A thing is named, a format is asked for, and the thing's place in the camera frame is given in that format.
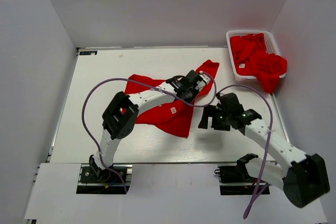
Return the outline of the red t shirt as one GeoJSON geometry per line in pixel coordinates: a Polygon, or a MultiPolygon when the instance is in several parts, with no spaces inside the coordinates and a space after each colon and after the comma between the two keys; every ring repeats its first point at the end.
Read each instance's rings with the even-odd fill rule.
{"type": "MultiPolygon", "coordinates": [[[[219,62],[212,62],[211,60],[207,60],[196,69],[196,72],[205,71],[215,78],[218,68],[219,62]]],[[[150,77],[141,76],[138,74],[131,75],[129,79],[148,84],[153,87],[156,87],[164,82],[160,79],[152,79],[150,77]]],[[[196,99],[198,100],[199,98],[207,95],[210,92],[212,85],[213,81],[211,81],[210,84],[202,89],[196,99]]],[[[148,89],[149,88],[139,84],[128,82],[124,92],[125,94],[133,94],[148,89]]],[[[176,100],[171,103],[165,103],[161,106],[154,107],[153,109],[142,113],[137,117],[136,124],[154,125],[165,133],[187,138],[190,132],[193,111],[193,107],[185,105],[181,101],[176,100]]]]}

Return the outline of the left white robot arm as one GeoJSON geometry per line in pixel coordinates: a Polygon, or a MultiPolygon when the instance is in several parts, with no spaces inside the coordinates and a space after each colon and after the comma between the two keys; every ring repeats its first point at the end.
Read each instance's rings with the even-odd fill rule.
{"type": "Polygon", "coordinates": [[[210,81],[209,75],[191,70],[186,76],[172,77],[142,92],[118,92],[103,112],[102,138],[97,152],[89,158],[91,172],[97,181],[105,182],[110,178],[118,145],[132,132],[138,116],[175,100],[190,104],[210,81]]]}

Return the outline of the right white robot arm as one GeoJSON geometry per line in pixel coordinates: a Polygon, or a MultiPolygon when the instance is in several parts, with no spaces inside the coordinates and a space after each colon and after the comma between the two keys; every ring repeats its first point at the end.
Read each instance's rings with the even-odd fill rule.
{"type": "Polygon", "coordinates": [[[239,158],[235,166],[221,166],[215,173],[223,184],[247,183],[257,177],[282,190],[296,207],[303,208],[330,191],[324,159],[296,148],[279,134],[271,132],[261,115],[245,110],[234,93],[218,95],[219,103],[203,109],[200,129],[235,129],[256,142],[276,162],[264,163],[254,153],[239,158]]]}

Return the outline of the red shirts pile in basket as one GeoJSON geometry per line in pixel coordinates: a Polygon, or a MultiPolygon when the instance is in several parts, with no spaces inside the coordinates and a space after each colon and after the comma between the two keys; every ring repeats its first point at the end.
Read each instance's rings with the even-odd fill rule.
{"type": "Polygon", "coordinates": [[[287,72],[287,60],[267,52],[264,34],[233,36],[229,39],[234,69],[241,76],[254,76],[263,90],[272,94],[280,76],[287,72]]]}

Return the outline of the white plastic basket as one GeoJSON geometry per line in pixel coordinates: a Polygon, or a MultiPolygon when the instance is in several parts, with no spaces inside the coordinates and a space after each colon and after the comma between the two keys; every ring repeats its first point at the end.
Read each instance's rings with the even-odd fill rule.
{"type": "Polygon", "coordinates": [[[238,74],[235,64],[234,64],[234,57],[233,57],[233,52],[232,52],[232,45],[230,42],[230,39],[235,36],[246,36],[250,34],[263,34],[264,39],[265,39],[265,45],[266,45],[266,51],[269,54],[276,54],[276,55],[281,55],[278,46],[276,44],[276,41],[273,37],[273,35],[266,30],[229,30],[226,33],[226,41],[227,41],[227,47],[228,47],[228,52],[229,52],[229,57],[233,69],[233,73],[235,76],[236,82],[255,82],[257,79],[255,76],[242,76],[238,74]]]}

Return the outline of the blue table label sticker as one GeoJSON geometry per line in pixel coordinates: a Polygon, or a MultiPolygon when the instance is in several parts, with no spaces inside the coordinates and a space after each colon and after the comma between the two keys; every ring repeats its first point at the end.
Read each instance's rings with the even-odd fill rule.
{"type": "Polygon", "coordinates": [[[97,55],[97,51],[80,51],[79,54],[82,56],[82,55],[85,55],[85,56],[90,56],[90,55],[97,55]]]}

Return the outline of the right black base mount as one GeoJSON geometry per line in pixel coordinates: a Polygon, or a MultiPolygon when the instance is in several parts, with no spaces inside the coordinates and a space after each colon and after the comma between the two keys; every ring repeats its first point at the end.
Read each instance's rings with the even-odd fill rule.
{"type": "Polygon", "coordinates": [[[218,176],[222,196],[252,195],[257,184],[257,176],[247,173],[246,164],[258,155],[250,153],[239,158],[235,165],[219,165],[214,174],[218,176]]]}

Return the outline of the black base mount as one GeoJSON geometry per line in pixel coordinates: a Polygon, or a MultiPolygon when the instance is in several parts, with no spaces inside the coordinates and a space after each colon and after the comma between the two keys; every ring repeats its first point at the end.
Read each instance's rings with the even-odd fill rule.
{"type": "Polygon", "coordinates": [[[218,176],[222,196],[252,195],[257,184],[257,176],[247,173],[246,164],[258,155],[250,153],[239,158],[235,165],[219,165],[214,174],[218,176]]]}
{"type": "MultiPolygon", "coordinates": [[[[132,165],[117,164],[112,168],[122,176],[126,188],[129,189],[132,165]]],[[[115,173],[105,169],[102,179],[99,179],[88,164],[82,164],[76,194],[125,195],[126,192],[121,179],[115,173]]]]}

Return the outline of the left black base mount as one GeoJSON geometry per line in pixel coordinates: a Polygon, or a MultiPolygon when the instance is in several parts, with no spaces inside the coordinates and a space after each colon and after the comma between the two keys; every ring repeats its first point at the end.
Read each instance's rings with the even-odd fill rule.
{"type": "MultiPolygon", "coordinates": [[[[132,165],[117,164],[112,168],[122,176],[126,188],[129,189],[132,165]]],[[[76,194],[125,195],[126,192],[121,179],[115,173],[105,169],[102,179],[99,179],[88,164],[82,164],[76,194]]]]}

